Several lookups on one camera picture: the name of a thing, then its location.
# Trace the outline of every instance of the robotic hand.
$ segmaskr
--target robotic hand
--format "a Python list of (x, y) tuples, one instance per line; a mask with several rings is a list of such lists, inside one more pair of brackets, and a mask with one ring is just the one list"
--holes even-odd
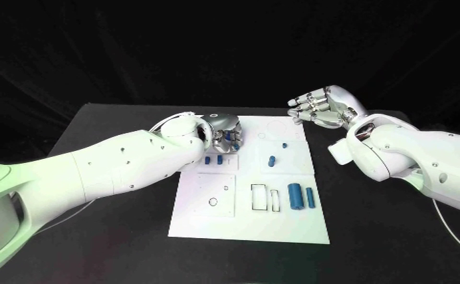
[(354, 161), (369, 178), (400, 178), (433, 200), (460, 209), (460, 136), (422, 132), (399, 119), (369, 114), (354, 96), (327, 86), (289, 100), (286, 113), (325, 128), (347, 130), (328, 151), (340, 165)]
[[(38, 161), (0, 165), (0, 266), (43, 225), (69, 209), (188, 170), (210, 146), (227, 153), (240, 143), (237, 116), (198, 118), (184, 112), (159, 121), (149, 131), (120, 134)], [(18, 198), (21, 220), (11, 194)]]

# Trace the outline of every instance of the small blue cylinder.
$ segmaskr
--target small blue cylinder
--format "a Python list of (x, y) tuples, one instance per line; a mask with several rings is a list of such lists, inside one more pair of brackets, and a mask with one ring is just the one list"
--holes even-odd
[(314, 199), (312, 199), (312, 190), (307, 188), (307, 201), (308, 201), (308, 208), (314, 209)]
[(298, 183), (291, 183), (286, 186), (289, 191), (289, 208), (292, 210), (301, 210), (304, 208), (304, 199), (301, 197), (301, 188)]

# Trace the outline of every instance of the white cable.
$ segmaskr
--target white cable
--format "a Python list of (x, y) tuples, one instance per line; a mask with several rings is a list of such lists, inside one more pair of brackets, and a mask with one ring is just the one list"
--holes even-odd
[(71, 218), (89, 205), (90, 203), (93, 203), (95, 199), (70, 215), (67, 216), (61, 221), (58, 221), (57, 223), (54, 223), (53, 225), (50, 225), (48, 227), (46, 227), (44, 229), (41, 229), (40, 231), (37, 231), (34, 235), (37, 235), (38, 233), (41, 233), (43, 231), (46, 231), (47, 229), (50, 229), (51, 227), (54, 227), (57, 224), (60, 224), (61, 222), (64, 222), (66, 220), (69, 220), (69, 218)]
[(455, 239), (455, 241), (460, 243), (460, 240), (458, 238), (455, 237), (455, 234), (452, 233), (452, 231), (449, 230), (449, 227), (444, 221), (444, 218), (442, 218), (442, 215), (441, 215), (441, 211), (438, 210), (438, 205), (435, 204), (435, 200), (432, 199), (432, 204), (433, 204), (433, 208), (435, 208), (435, 211), (438, 212), (438, 217), (441, 218), (441, 221), (444, 223), (444, 227), (446, 228), (446, 231), (449, 233), (449, 235), (452, 236), (452, 238)]
[(172, 116), (168, 116), (165, 119), (162, 119), (148, 130), (148, 132), (152, 132), (170, 119), (172, 119), (177, 116), (194, 116), (194, 112), (180, 112), (174, 114)]

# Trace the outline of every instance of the black table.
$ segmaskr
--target black table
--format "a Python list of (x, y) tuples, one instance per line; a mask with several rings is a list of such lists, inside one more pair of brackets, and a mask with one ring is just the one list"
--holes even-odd
[[(86, 104), (50, 155), (168, 115), (283, 116), (285, 109)], [(399, 112), (390, 115), (405, 118)], [(327, 146), (344, 131), (304, 125), (330, 245), (167, 237), (178, 174), (102, 198), (31, 238), (0, 269), (0, 283), (458, 283), (460, 245), (432, 203), (403, 181), (374, 182), (337, 165)], [(460, 212), (441, 211), (460, 230)]]

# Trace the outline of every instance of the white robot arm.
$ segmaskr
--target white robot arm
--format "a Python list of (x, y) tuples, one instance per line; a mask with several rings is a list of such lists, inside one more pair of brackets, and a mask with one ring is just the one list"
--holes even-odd
[[(198, 118), (187, 112), (164, 119), (149, 131), (120, 134), (38, 161), (0, 165), (0, 266), (43, 225), (69, 209), (187, 170), (210, 146), (220, 153), (237, 150), (237, 117), (211, 114)], [(22, 220), (11, 194), (20, 200)]]
[(400, 178), (429, 198), (460, 209), (460, 136), (422, 132), (399, 119), (369, 114), (338, 86), (314, 90), (288, 102), (294, 123), (345, 128), (328, 151), (338, 164), (350, 161), (374, 181)]

